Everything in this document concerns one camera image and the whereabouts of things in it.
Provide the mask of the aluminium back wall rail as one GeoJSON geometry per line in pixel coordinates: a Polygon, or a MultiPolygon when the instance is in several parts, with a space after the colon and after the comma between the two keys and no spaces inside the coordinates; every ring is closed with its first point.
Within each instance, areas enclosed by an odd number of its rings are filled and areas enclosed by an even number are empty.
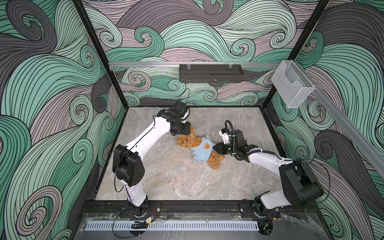
{"type": "Polygon", "coordinates": [[[187,65],[190,68],[192,65],[225,65],[231,68],[233,65],[241,65],[244,68],[277,68],[280,62],[109,62],[110,68],[178,68],[180,65],[187,65]]]}

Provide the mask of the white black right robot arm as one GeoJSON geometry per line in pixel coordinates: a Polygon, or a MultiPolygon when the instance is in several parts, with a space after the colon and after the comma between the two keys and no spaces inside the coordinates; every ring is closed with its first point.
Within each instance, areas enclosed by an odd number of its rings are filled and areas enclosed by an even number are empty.
{"type": "Polygon", "coordinates": [[[324,189],[307,161],[283,158],[272,151],[249,145],[240,130],[222,129],[219,135],[223,141],[214,146],[219,154],[258,165],[280,177],[282,187],[279,190],[256,197],[260,212],[286,206],[302,208],[323,196],[324,189]]]}

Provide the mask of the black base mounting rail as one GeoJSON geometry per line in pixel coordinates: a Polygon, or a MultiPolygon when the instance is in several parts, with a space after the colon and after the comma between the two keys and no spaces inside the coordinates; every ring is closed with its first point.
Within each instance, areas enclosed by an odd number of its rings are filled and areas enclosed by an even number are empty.
{"type": "Polygon", "coordinates": [[[169,214],[238,214],[242,218],[269,219],[282,213],[317,212],[315,205],[303,208],[293,206],[261,210],[254,200],[149,200],[142,207],[134,207],[125,201],[85,201],[82,213],[122,213],[127,217],[141,217],[145,214],[161,217],[169,214]]]}

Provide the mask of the brown teddy bear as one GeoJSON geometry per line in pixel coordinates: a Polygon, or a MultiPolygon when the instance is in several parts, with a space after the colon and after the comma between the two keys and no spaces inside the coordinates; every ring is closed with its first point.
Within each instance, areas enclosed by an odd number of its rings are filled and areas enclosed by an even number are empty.
{"type": "Polygon", "coordinates": [[[225,158],[224,155],[219,154],[214,149],[217,144],[208,135],[196,136],[193,127],[190,127],[189,135],[178,136],[177,144],[180,147],[190,149],[195,162],[206,162],[213,170],[217,170],[225,158]]]}

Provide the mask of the aluminium right wall rail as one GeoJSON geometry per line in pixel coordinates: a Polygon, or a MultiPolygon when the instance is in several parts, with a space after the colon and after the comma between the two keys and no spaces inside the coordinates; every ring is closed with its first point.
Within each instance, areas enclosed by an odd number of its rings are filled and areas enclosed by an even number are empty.
{"type": "Polygon", "coordinates": [[[377,149],[371,139],[367,138],[349,119],[349,116],[356,116],[363,110],[363,105],[357,103],[356,94],[343,91],[330,74],[318,67],[304,69],[301,64],[295,64],[299,72],[299,79],[314,88],[312,94],[321,102],[354,146],[358,148],[359,153],[380,176],[383,176],[384,150],[377,149]]]}

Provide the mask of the clear plastic wall holder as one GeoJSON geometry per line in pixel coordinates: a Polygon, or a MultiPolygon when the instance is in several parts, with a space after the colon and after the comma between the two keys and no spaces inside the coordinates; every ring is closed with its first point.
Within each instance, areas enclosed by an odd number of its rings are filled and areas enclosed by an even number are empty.
{"type": "Polygon", "coordinates": [[[271,80],[289,109],[299,108],[315,90],[315,85],[303,66],[293,60],[282,61],[271,80]]]}

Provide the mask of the aluminium wall rail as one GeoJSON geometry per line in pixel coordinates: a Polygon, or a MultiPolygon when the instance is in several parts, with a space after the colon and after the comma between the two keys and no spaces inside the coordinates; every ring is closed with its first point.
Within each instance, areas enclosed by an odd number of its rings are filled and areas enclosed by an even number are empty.
{"type": "Polygon", "coordinates": [[[343,91],[330,74],[318,67],[304,69],[301,64],[295,64],[299,72],[299,79],[314,88],[312,94],[321,102],[354,146],[358,148],[359,153],[380,176],[383,176],[384,150],[377,149],[371,139],[367,138],[349,119],[349,116],[356,116],[363,110],[363,105],[357,103],[356,94],[343,91]]]}
{"type": "Polygon", "coordinates": [[[280,62],[109,62],[110,68],[178,68],[180,65],[187,65],[190,68],[192,65],[225,65],[231,68],[233,65],[241,65],[244,68],[277,68],[280,62]]]}

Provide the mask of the black perforated wall tray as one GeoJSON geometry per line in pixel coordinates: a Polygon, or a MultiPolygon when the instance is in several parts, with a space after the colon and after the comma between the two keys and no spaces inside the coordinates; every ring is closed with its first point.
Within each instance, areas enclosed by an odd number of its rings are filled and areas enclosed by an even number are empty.
{"type": "Polygon", "coordinates": [[[241,65],[233,65],[231,68],[225,65],[180,65],[179,80],[181,83],[240,83],[243,80],[244,71],[241,65]]]}

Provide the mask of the light blue bear hoodie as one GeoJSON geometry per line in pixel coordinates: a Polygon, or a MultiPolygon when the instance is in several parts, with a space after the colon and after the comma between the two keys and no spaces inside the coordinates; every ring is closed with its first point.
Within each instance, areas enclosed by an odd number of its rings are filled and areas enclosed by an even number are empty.
{"type": "Polygon", "coordinates": [[[200,145],[191,148],[191,151],[193,152],[193,160],[195,162],[207,162],[213,151],[214,145],[215,143],[211,141],[209,135],[202,137],[202,142],[200,145]]]}

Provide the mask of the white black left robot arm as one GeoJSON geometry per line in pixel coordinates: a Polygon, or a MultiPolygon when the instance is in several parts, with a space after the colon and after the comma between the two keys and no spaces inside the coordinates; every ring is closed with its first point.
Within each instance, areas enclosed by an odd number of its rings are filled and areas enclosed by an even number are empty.
{"type": "Polygon", "coordinates": [[[191,123],[187,122],[189,114],[187,104],[176,101],[169,109],[163,109],[153,116],[153,122],[133,141],[115,147],[112,171],[123,184],[131,209],[136,215],[144,215],[148,206],[148,196],[142,185],[145,175],[144,157],[167,133],[173,136],[189,135],[191,133],[191,123]]]}

